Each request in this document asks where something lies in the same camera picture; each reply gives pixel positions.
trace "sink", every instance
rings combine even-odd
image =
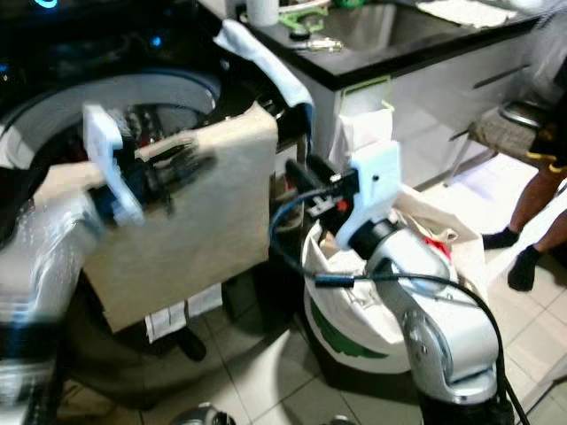
[[[322,34],[355,51],[385,49],[422,40],[459,25],[401,4],[367,4],[355,9],[331,8]]]

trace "beige cardboard sheet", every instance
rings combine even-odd
[[[275,120],[255,104],[232,120],[156,143],[141,156],[188,138],[196,139],[199,148],[214,150],[214,169],[174,195],[173,217],[158,210],[148,214],[141,227],[109,232],[85,266],[113,331],[268,257]],[[56,166],[36,200],[99,181],[100,174],[89,163]]]

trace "black countertop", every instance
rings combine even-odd
[[[380,50],[340,52],[292,50],[282,25],[251,27],[254,35],[278,57],[322,84],[338,91],[376,77],[397,77],[530,31],[539,16],[510,19],[498,27],[456,27],[443,34]]]

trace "black cable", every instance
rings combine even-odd
[[[520,400],[517,399],[517,395],[514,392],[514,389],[512,388],[512,384],[509,382],[508,378],[506,378],[506,391],[510,396],[510,401],[512,402],[512,405],[516,409],[517,415],[520,417],[520,422],[522,422],[524,425],[530,425],[530,420],[528,419],[528,416],[525,414],[524,409],[522,408],[522,404],[520,403]]]
[[[493,326],[494,333],[496,334],[496,338],[498,341],[498,357],[496,360],[496,381],[497,381],[497,391],[499,401],[501,403],[506,402],[506,393],[510,396],[510,401],[512,405],[516,409],[518,416],[520,417],[520,421],[524,425],[530,425],[530,422],[520,404],[516,393],[514,392],[512,386],[510,385],[508,378],[506,377],[506,368],[504,362],[504,344],[502,342],[500,328],[494,315],[486,302],[476,293],[469,290],[468,288],[463,287],[459,283],[450,281],[443,277],[428,275],[428,274],[411,274],[411,273],[398,273],[398,274],[360,274],[360,275],[347,275],[347,274],[318,274],[312,270],[305,269],[292,255],[290,255],[285,248],[279,243],[277,238],[276,228],[278,223],[282,220],[282,218],[287,215],[287,213],[295,208],[296,206],[303,204],[306,201],[312,200],[315,197],[326,197],[330,195],[333,191],[333,188],[326,188],[326,189],[316,189],[310,190],[308,192],[302,193],[295,199],[293,199],[288,204],[282,205],[274,215],[270,227],[269,227],[269,235],[271,239],[271,246],[283,257],[286,263],[298,274],[302,274],[305,277],[317,282],[321,280],[321,276],[324,276],[325,279],[331,279],[335,282],[337,287],[341,286],[351,286],[357,280],[372,280],[374,282],[392,282],[398,279],[415,279],[415,280],[427,280],[430,282],[437,282],[441,284],[445,284],[451,288],[455,288],[460,292],[464,293],[468,297],[470,297],[486,315],[488,320],[490,321],[491,325]]]

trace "washing machine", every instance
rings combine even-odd
[[[3,0],[0,165],[28,168],[46,146],[58,153],[53,164],[86,160],[85,99],[119,112],[138,148],[257,102],[277,120],[277,150],[303,151],[305,113],[287,107],[253,63],[213,43],[220,27],[194,0]],[[0,197],[13,189],[0,184]],[[113,334],[86,274],[59,337],[61,381],[73,377],[125,406],[150,407],[185,383],[148,388],[148,371],[162,367],[178,341],[148,345],[143,323]],[[179,361],[206,355],[196,336],[185,337],[188,359]]]

